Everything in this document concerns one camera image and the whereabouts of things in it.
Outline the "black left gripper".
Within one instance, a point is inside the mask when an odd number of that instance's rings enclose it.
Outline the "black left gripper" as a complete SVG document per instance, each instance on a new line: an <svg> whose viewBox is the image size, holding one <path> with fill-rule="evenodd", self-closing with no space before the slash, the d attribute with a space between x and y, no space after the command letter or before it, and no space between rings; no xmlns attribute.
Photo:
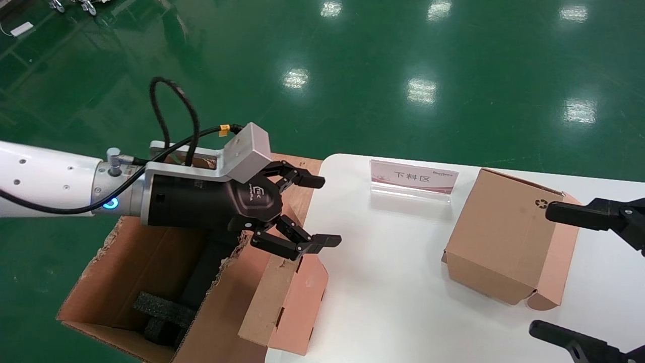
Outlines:
<svg viewBox="0 0 645 363"><path fill-rule="evenodd" d="M279 176L273 182L268 177ZM272 161L249 181L217 182L155 175L148 207L148 225L238 232L255 230L250 244L277 257L297 261L305 254L335 248L337 234L311 235L295 220L281 215L281 194L292 185L321 189L325 178L285 160ZM283 237L267 229L275 227Z"/></svg>

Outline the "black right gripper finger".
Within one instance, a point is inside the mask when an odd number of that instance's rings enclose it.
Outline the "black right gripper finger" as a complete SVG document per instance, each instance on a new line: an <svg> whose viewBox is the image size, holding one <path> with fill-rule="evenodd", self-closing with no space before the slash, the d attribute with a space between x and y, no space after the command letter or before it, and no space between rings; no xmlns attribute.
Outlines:
<svg viewBox="0 0 645 363"><path fill-rule="evenodd" d="M644 362L644 346L627 353L608 342L562 328L543 320L534 320L529 334L548 344L557 345L568 351L574 362Z"/></svg>
<svg viewBox="0 0 645 363"><path fill-rule="evenodd" d="M551 202L546 219L589 230L612 230L644 255L644 199L619 202L595 198L587 205Z"/></svg>

